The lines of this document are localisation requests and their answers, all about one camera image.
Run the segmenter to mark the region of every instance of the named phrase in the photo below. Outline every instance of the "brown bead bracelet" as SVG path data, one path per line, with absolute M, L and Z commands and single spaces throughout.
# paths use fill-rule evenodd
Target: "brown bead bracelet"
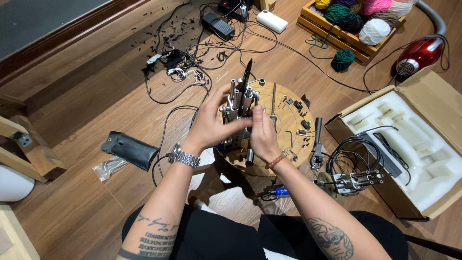
M 272 161 L 271 163 L 268 163 L 267 165 L 265 165 L 265 169 L 272 169 L 276 164 L 278 164 L 278 162 L 282 161 L 282 159 L 284 159 L 285 155 L 284 154 L 281 154 L 278 156 L 278 158 L 276 158 L 274 161 Z

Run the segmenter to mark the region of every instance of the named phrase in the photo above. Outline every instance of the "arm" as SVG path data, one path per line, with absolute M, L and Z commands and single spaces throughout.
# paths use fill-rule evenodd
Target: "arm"
M 207 97 L 189 130 L 181 149 L 194 156 L 252 125 L 238 120 L 223 126 L 217 117 L 218 106 L 230 85 Z M 146 202 L 122 244 L 117 260 L 167 260 L 170 258 L 183 213 L 193 168 L 174 162 Z
M 266 163 L 272 162 L 281 155 L 273 122 L 258 106 L 254 108 L 253 120 L 252 149 Z M 273 171 L 284 183 L 308 230 L 328 259 L 390 259 L 377 239 L 356 218 L 308 180 L 289 159 L 284 158 Z

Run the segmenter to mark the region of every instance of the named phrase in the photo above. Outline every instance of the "power adapter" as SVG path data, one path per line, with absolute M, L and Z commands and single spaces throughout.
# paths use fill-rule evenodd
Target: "power adapter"
M 202 17 L 201 23 L 204 28 L 209 29 L 225 41 L 231 40 L 231 38 L 233 38 L 236 34 L 236 30 L 231 25 L 227 24 L 211 12 Z

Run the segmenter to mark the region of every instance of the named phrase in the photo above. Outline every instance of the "vacuum hose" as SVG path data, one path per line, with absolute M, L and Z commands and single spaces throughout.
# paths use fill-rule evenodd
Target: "vacuum hose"
M 435 34 L 443 35 L 446 32 L 446 24 L 443 21 L 443 18 L 439 16 L 435 10 L 433 10 L 428 4 L 420 0 L 415 4 L 420 10 L 422 10 L 429 18 L 432 20 L 435 25 Z

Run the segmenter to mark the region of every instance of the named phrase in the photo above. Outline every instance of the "plastic bag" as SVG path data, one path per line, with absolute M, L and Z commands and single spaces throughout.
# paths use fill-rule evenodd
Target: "plastic bag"
M 105 181 L 109 178 L 109 176 L 118 171 L 120 168 L 124 167 L 128 162 L 125 159 L 122 159 L 117 156 L 112 156 L 107 161 L 103 161 L 102 163 L 93 167 L 93 171 L 95 171 L 96 175 L 100 181 Z

